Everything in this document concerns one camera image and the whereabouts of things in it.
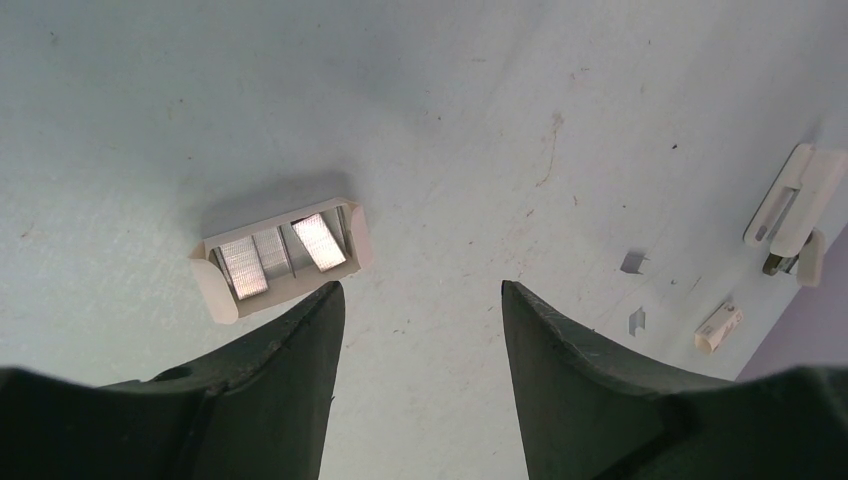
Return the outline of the silver staple strip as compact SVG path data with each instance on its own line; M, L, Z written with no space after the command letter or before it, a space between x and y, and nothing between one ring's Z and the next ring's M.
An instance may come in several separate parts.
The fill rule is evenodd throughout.
M647 260L646 254L642 251L628 251L622 260L620 271L630 275L641 275L641 267Z
M636 337L637 332L646 328L646 313L642 307L636 309L628 317L628 333Z

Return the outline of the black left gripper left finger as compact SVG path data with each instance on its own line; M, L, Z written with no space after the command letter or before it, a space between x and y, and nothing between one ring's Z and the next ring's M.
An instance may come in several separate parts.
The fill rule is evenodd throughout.
M315 479L345 326L333 281L148 381L1 371L5 479Z

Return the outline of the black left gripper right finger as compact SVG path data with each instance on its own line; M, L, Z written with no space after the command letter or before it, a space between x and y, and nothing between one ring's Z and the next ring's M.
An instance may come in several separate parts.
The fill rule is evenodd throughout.
M532 479L843 479L847 372L747 382L634 352L501 287L504 338Z

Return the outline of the staple box tray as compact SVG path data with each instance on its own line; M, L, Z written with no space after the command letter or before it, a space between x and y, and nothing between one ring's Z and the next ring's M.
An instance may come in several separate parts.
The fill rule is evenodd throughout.
M217 324L231 325L369 267L364 207L336 197L207 237L188 255Z

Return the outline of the white stapler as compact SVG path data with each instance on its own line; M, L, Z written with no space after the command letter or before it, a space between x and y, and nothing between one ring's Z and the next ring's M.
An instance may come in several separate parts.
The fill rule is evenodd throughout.
M797 145L782 167L751 222L744 242L769 243L769 252L794 257L824 213L847 172L845 150Z

